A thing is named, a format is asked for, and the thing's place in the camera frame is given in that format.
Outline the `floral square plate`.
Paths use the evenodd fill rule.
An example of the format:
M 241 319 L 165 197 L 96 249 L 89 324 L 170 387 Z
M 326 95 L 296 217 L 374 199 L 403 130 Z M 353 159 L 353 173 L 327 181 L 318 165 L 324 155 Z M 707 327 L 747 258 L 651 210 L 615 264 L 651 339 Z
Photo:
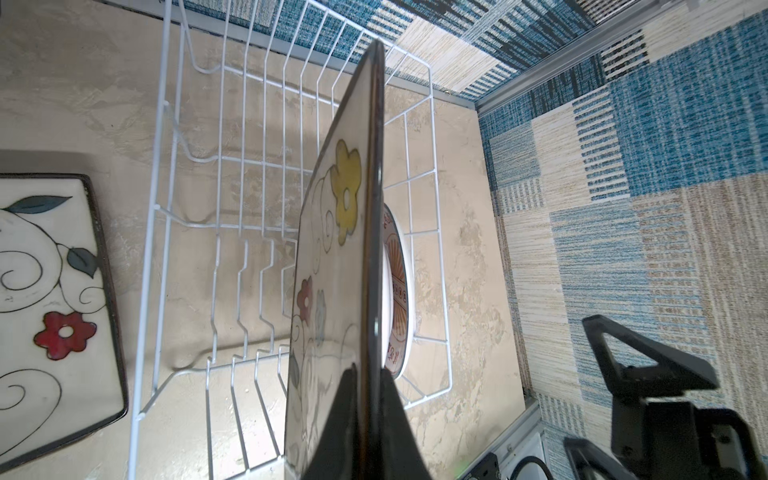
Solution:
M 90 178 L 1 177 L 1 468 L 123 418 L 119 316 Z

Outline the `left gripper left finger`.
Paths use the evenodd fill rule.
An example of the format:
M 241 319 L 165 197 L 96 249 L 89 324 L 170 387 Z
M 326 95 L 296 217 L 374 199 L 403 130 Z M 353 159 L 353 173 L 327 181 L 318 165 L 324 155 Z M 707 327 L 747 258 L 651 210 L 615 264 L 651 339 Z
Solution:
M 340 379 L 317 449 L 302 479 L 351 479 L 357 440 L 357 370 L 346 369 Z

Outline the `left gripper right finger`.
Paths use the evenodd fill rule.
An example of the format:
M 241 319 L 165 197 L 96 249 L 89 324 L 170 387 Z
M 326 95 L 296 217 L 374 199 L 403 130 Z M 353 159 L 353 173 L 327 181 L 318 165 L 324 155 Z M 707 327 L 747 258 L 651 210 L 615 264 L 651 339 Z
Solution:
M 379 429 L 381 479 L 431 479 L 393 376 L 386 368 L 380 373 Z

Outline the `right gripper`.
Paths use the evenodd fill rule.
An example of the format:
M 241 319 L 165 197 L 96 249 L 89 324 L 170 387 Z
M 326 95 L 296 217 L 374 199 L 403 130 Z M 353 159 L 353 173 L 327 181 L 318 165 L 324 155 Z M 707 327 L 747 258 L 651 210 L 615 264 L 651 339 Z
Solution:
M 709 362 L 602 315 L 584 318 L 582 326 L 605 385 L 616 397 L 611 451 L 622 465 L 588 440 L 565 438 L 563 447 L 575 479 L 764 477 L 752 429 L 735 411 L 641 399 L 718 389 L 717 374 Z M 648 362 L 620 362 L 608 343 L 610 338 Z

